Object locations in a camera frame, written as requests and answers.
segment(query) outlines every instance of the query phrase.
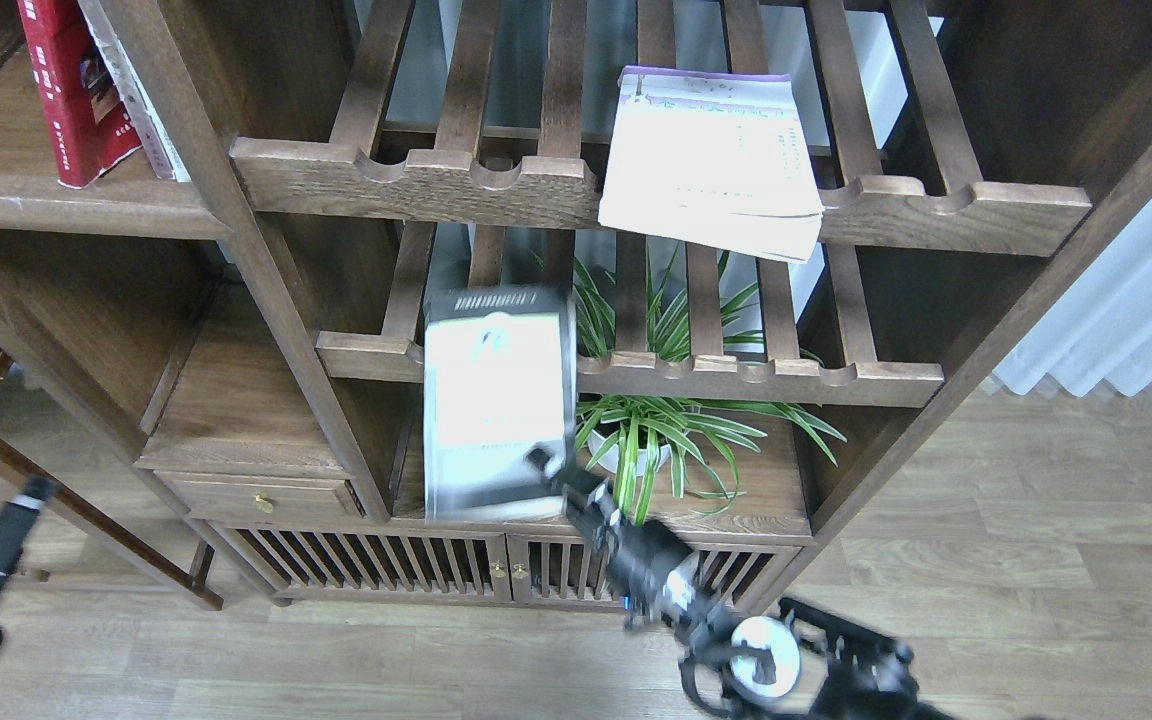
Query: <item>drawer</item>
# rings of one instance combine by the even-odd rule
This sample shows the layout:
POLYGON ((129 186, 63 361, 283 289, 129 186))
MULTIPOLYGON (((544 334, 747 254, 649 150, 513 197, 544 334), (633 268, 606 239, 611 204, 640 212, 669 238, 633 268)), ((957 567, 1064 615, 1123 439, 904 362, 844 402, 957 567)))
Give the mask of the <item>drawer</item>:
POLYGON ((347 480, 159 470, 191 518, 361 518, 347 480))

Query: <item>potted plant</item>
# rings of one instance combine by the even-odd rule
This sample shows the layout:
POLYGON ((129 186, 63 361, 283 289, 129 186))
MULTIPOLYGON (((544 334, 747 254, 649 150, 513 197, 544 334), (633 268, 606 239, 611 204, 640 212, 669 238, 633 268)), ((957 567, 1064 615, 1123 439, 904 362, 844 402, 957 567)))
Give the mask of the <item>potted plant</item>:
MULTIPOLYGON (((677 256, 679 252, 675 250, 659 282, 653 279, 650 266, 647 268, 647 349, 664 361, 683 361, 691 354, 687 291, 679 291, 670 300, 666 298, 666 279, 677 256)), ((729 259, 730 255, 726 251, 719 255, 719 278, 727 272, 729 259)), ((616 274, 605 270, 604 276, 614 288, 617 281, 616 274)), ((590 357, 607 355, 616 340, 616 310, 604 297, 594 283, 593 275, 579 259, 576 260, 573 290, 579 350, 590 357)), ((755 305, 753 298, 757 291, 758 283, 750 283, 741 288, 736 295, 722 300, 723 333, 737 320, 742 311, 755 305)), ((723 334, 723 346, 761 342, 761 331, 723 334)), ((669 464, 673 495, 683 497, 685 492, 691 492, 696 497, 717 500, 719 506, 705 511, 713 514, 726 510, 732 506, 732 501, 741 495, 740 468, 733 446, 758 452, 758 439, 767 435, 763 430, 734 420, 727 416, 728 414, 753 414, 790 420, 812 438, 814 445, 831 462, 836 461, 829 450, 826 437, 846 442, 846 438, 836 429, 794 402, 602 395, 582 397, 576 406, 576 447, 589 445, 590 468, 605 458, 616 457, 613 467, 608 468, 616 475, 614 483, 616 502, 635 524, 646 520, 657 473, 666 462, 669 464), (713 452, 727 462, 727 468, 732 471, 730 486, 717 470, 710 468, 702 445, 712 447, 713 452), (698 465, 712 480, 712 486, 698 487, 699 483, 689 477, 687 456, 698 461, 698 465)))

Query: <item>slatted cabinet door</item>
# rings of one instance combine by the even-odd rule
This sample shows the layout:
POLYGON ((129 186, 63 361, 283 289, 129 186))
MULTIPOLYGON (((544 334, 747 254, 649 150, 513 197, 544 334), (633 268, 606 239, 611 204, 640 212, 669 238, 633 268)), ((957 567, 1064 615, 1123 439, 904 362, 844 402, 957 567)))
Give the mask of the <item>slatted cabinet door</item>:
POLYGON ((608 583, 607 553, 590 552, 581 538, 511 535, 508 547, 517 605, 622 609, 608 583))
MULTIPOLYGON (((509 583, 518 605, 562 605, 620 611, 621 596, 607 577, 607 555, 576 538, 508 536, 509 583)), ((722 594, 737 611, 763 612, 774 597, 770 583, 799 548, 696 546, 698 583, 722 594)))
POLYGON ((499 533, 357 533, 234 528, 278 597, 400 602, 508 602, 499 533))

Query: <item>wooden floor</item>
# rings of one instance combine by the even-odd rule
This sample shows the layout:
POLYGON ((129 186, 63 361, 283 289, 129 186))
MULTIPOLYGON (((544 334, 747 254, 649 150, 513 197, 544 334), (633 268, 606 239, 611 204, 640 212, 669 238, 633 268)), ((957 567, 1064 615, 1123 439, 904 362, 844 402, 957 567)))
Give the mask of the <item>wooden floor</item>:
MULTIPOLYGON (((0 382, 0 432, 188 558, 182 529, 40 392, 0 382)), ((55 523, 37 541, 33 564, 116 568, 55 523)), ((672 638, 626 637, 616 616, 274 609, 227 569, 218 584, 221 614, 13 589, 0 717, 699 717, 672 638)), ((1152 397, 978 393, 791 591, 909 639, 924 696, 957 717, 1152 717, 1152 397)))

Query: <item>white flower pot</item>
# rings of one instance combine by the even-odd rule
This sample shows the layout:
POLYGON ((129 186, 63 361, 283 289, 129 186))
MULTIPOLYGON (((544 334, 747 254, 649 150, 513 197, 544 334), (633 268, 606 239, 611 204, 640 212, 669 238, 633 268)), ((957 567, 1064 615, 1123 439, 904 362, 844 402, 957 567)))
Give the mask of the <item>white flower pot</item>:
MULTIPOLYGON (((598 448, 602 447, 602 442, 605 441, 605 439, 607 439, 607 437, 602 435, 602 433, 599 433, 598 429, 596 429, 594 432, 589 433, 589 441, 585 442, 585 446, 589 448, 590 455, 596 455, 598 448)), ((669 450, 670 448, 668 445, 660 446, 660 455, 658 457, 655 467, 657 470, 664 468, 664 464, 666 464, 666 462, 669 461, 669 450)), ((604 470, 607 470, 608 473, 613 475, 616 473, 617 469, 621 467, 621 448, 613 445, 611 450, 607 450, 607 455, 604 455, 598 458, 598 465, 604 470)), ((637 464, 635 465, 634 469, 634 477, 641 478, 643 477, 643 475, 647 472, 649 472, 649 452, 639 450, 639 456, 637 457, 637 464)))

